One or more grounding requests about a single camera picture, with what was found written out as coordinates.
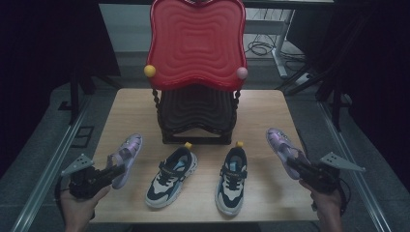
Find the red plastic lid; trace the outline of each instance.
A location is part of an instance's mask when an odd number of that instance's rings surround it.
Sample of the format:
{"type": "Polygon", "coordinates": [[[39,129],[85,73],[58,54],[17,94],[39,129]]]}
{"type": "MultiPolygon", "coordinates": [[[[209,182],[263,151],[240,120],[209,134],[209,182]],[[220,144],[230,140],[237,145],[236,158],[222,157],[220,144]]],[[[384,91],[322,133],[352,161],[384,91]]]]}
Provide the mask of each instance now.
{"type": "Polygon", "coordinates": [[[247,67],[243,46],[246,13],[240,0],[157,0],[151,7],[152,41],[147,65],[153,88],[203,84],[241,89],[236,71],[247,67]]]}

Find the wooden tabletop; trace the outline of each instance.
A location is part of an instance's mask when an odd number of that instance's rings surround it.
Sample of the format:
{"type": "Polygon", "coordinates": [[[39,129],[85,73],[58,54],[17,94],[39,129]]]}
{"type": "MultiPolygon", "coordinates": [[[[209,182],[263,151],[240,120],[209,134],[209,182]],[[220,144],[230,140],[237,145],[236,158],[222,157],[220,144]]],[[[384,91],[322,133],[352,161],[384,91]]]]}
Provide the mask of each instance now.
{"type": "Polygon", "coordinates": [[[270,127],[283,130],[302,148],[282,92],[242,90],[238,121],[231,145],[195,145],[196,171],[185,180],[181,194],[171,205],[153,210],[145,194],[165,160],[179,146],[161,142],[157,110],[150,89],[121,89],[108,115],[94,155],[95,167],[104,169],[106,156],[114,153],[133,134],[143,145],[124,187],[112,189],[96,208],[92,222],[221,222],[317,219],[309,191],[290,179],[265,133],[270,127]],[[236,141],[244,142],[248,158],[244,205],[236,217],[221,214],[215,203],[220,168],[236,141]]]}

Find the human hand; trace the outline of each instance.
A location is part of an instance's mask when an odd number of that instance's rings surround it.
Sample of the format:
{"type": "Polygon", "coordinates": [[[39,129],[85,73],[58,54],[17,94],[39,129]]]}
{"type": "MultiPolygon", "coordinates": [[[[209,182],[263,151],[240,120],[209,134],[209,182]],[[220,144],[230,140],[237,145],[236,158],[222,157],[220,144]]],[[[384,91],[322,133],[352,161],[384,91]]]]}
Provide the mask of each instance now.
{"type": "Polygon", "coordinates": [[[299,183],[311,191],[310,197],[313,199],[317,207],[317,217],[319,218],[320,231],[341,232],[341,197],[338,190],[336,189],[331,194],[326,194],[318,192],[303,180],[300,180],[299,183]]]}
{"type": "Polygon", "coordinates": [[[111,186],[102,188],[91,199],[76,199],[68,190],[61,192],[60,200],[66,222],[66,232],[86,231],[99,200],[105,197],[111,186]]]}

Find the sneaker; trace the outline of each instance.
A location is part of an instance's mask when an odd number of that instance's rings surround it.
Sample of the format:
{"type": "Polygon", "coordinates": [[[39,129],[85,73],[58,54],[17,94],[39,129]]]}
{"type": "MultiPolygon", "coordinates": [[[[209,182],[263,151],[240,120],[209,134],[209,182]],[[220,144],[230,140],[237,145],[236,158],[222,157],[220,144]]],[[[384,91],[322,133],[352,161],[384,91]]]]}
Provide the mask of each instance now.
{"type": "Polygon", "coordinates": [[[112,167],[114,164],[117,166],[124,164],[125,166],[124,174],[112,180],[113,189],[120,189],[126,184],[130,176],[132,165],[141,148],[142,136],[139,133],[135,133],[126,139],[116,153],[107,157],[106,168],[112,167]]]}
{"type": "Polygon", "coordinates": [[[160,171],[151,182],[145,196],[145,203],[153,208],[162,208],[176,200],[184,180],[192,174],[198,159],[190,151],[190,144],[178,148],[165,161],[160,163],[160,171]]]}
{"type": "Polygon", "coordinates": [[[268,129],[266,131],[266,139],[268,140],[272,150],[274,150],[274,152],[279,156],[280,161],[282,162],[283,167],[289,177],[293,180],[299,180],[299,173],[287,165],[287,159],[297,159],[306,164],[310,164],[305,153],[296,148],[290,141],[289,137],[282,130],[275,128],[268,129]]]}
{"type": "Polygon", "coordinates": [[[248,175],[247,166],[247,156],[242,149],[242,143],[238,142],[226,155],[215,193],[218,209],[228,216],[236,216],[241,211],[245,179],[248,175]]]}

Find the metal rail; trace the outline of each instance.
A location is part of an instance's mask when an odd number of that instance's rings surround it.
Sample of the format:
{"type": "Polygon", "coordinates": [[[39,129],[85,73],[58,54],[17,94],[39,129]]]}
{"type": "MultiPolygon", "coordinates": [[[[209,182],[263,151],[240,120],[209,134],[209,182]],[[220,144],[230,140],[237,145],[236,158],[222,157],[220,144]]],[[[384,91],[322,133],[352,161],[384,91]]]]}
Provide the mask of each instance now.
{"type": "MultiPolygon", "coordinates": [[[[353,158],[353,154],[350,152],[349,147],[347,146],[342,134],[339,131],[337,131],[334,124],[332,123],[332,120],[331,120],[332,114],[329,108],[325,105],[324,102],[319,102],[318,107],[322,113],[323,118],[326,120],[328,129],[331,132],[335,143],[337,144],[340,155],[344,157],[345,159],[353,163],[356,163],[353,158]]],[[[356,188],[359,191],[359,194],[361,195],[367,207],[368,213],[370,214],[370,217],[373,220],[373,223],[377,231],[381,231],[381,232],[392,231],[379,203],[377,202],[376,197],[374,196],[373,192],[368,187],[365,181],[365,178],[363,177],[363,174],[360,172],[349,172],[349,173],[353,179],[353,182],[355,183],[356,188]]]]}
{"type": "Polygon", "coordinates": [[[76,120],[69,125],[63,139],[58,145],[56,151],[51,156],[48,165],[46,166],[40,180],[37,182],[33,191],[30,194],[26,204],[20,212],[15,225],[13,226],[12,232],[25,232],[30,229],[30,226],[36,217],[37,212],[43,204],[44,198],[49,190],[60,166],[63,162],[67,151],[70,149],[70,145],[73,142],[75,134],[84,119],[87,107],[90,104],[91,97],[84,96],[78,117],[76,120]]]}

